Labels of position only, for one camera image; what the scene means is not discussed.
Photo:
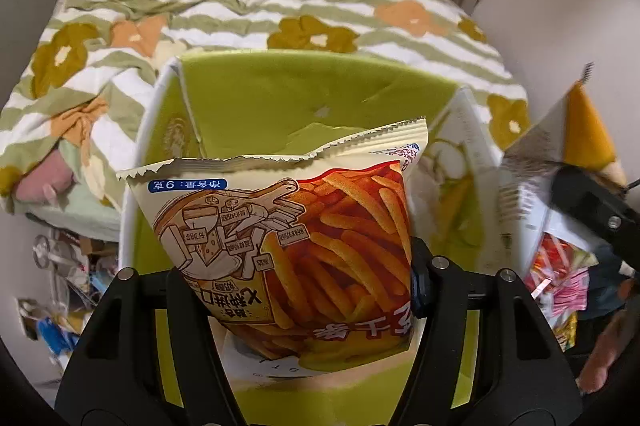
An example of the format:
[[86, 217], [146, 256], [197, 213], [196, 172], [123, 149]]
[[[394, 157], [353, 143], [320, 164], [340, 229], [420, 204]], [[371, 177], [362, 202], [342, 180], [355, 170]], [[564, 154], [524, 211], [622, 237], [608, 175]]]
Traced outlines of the person's right hand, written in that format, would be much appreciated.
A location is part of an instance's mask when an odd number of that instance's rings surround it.
[[599, 335], [577, 377], [577, 386], [583, 394], [592, 394], [603, 388], [608, 370], [639, 331], [639, 280], [633, 278], [620, 284], [618, 296], [625, 302], [625, 307], [614, 314]]

